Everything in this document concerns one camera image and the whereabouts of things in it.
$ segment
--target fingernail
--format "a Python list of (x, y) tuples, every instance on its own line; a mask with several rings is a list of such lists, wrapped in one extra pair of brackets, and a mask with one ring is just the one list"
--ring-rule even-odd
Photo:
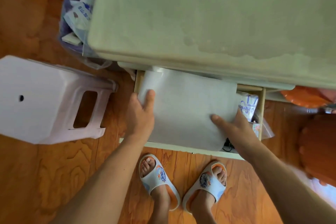
[(218, 119), (219, 119), (219, 116), (216, 115), (216, 114), (213, 114), (213, 115), (211, 116), (211, 119), (212, 119), (212, 120), (218, 120)]

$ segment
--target white paper sheet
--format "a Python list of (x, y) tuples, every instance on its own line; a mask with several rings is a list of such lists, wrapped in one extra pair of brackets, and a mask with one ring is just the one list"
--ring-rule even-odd
[(238, 107), (237, 84), (175, 70), (146, 71), (138, 99), (156, 92), (151, 142), (221, 150), (224, 140), (210, 115), (233, 121)]

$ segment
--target hand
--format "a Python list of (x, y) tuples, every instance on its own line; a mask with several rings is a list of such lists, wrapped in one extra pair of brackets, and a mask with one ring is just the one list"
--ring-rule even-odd
[(238, 108), (233, 123), (226, 122), (216, 114), (211, 116), (211, 120), (219, 130), (227, 135), (237, 152), (251, 163), (253, 157), (263, 144), (255, 135), (251, 125), (240, 109)]
[(138, 100), (138, 94), (132, 93), (126, 113), (126, 137), (135, 136), (137, 140), (147, 141), (154, 128), (155, 91), (149, 90), (144, 106)]

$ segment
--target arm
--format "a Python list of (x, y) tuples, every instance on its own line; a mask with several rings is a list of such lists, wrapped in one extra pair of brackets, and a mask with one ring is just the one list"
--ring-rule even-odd
[(284, 224), (335, 223), (336, 211), (258, 140), (240, 110), (233, 124), (217, 115), (211, 119), (253, 166)]
[(155, 92), (149, 90), (142, 107), (137, 94), (132, 94), (123, 142), (58, 213), (53, 224), (118, 222), (134, 167), (154, 128), (154, 98)]

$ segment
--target stool hole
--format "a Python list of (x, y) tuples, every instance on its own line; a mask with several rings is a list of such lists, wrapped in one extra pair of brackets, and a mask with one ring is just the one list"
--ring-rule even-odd
[(85, 128), (91, 119), (93, 109), (97, 101), (98, 93), (96, 91), (85, 91), (78, 112), (73, 123), (73, 128)]

